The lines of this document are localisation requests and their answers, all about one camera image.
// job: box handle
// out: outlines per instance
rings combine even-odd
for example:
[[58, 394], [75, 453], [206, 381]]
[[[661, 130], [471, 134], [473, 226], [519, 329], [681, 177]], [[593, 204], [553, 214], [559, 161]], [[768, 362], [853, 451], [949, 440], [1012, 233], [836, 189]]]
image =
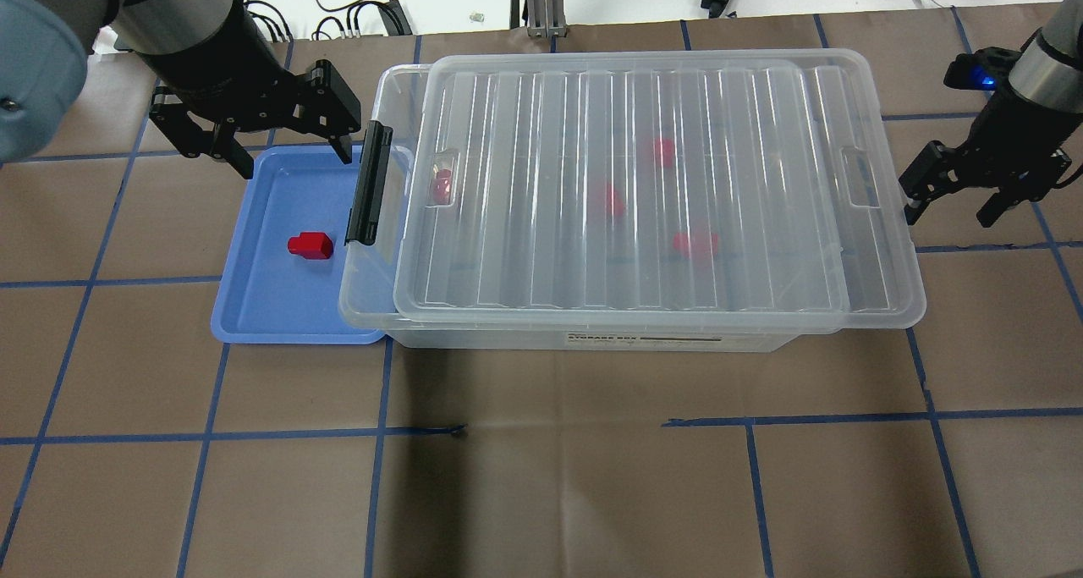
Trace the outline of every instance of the box handle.
[[383, 180], [388, 174], [393, 130], [376, 119], [368, 122], [365, 145], [361, 154], [361, 172], [353, 192], [353, 207], [345, 227], [345, 242], [362, 242], [370, 247], [376, 242], [376, 225], [383, 203]]

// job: red object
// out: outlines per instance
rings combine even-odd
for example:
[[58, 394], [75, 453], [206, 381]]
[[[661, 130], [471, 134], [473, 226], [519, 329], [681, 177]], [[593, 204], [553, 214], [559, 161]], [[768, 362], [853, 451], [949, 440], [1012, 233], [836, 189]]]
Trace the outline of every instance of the red object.
[[621, 194], [606, 182], [605, 214], [610, 215], [610, 219], [619, 219], [624, 215], [624, 200], [621, 199]]
[[658, 137], [654, 141], [654, 165], [658, 167], [677, 166], [677, 143], [669, 137]]
[[335, 251], [335, 244], [327, 234], [321, 231], [303, 231], [301, 235], [290, 238], [286, 244], [290, 254], [312, 259], [312, 261], [324, 261], [331, 258]]
[[718, 234], [706, 234], [703, 231], [693, 231], [691, 234], [674, 234], [674, 250], [684, 258], [709, 259], [718, 254]]
[[452, 203], [452, 170], [441, 169], [432, 180], [432, 203], [446, 207]]

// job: blue tray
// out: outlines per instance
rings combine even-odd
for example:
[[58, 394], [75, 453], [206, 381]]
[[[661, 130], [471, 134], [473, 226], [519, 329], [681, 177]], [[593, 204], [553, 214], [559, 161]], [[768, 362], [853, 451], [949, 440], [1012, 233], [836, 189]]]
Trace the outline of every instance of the blue tray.
[[[342, 165], [330, 146], [277, 146], [256, 159], [237, 215], [211, 330], [227, 343], [365, 345], [382, 331], [360, 330], [338, 313], [345, 234], [361, 147]], [[335, 242], [327, 261], [290, 254], [286, 242], [322, 231]]]

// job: transparent lid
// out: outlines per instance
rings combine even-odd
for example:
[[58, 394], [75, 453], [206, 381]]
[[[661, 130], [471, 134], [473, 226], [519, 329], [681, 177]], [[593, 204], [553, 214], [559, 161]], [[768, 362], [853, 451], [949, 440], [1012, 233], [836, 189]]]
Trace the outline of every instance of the transparent lid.
[[924, 313], [852, 51], [452, 56], [422, 111], [407, 319], [828, 331]]

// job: plastic storage box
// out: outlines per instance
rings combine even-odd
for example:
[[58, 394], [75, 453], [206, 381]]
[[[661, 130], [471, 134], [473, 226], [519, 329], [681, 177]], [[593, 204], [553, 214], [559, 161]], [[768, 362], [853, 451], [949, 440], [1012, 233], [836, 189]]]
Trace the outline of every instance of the plastic storage box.
[[925, 312], [852, 51], [451, 56], [374, 109], [339, 311], [404, 345], [773, 351]]

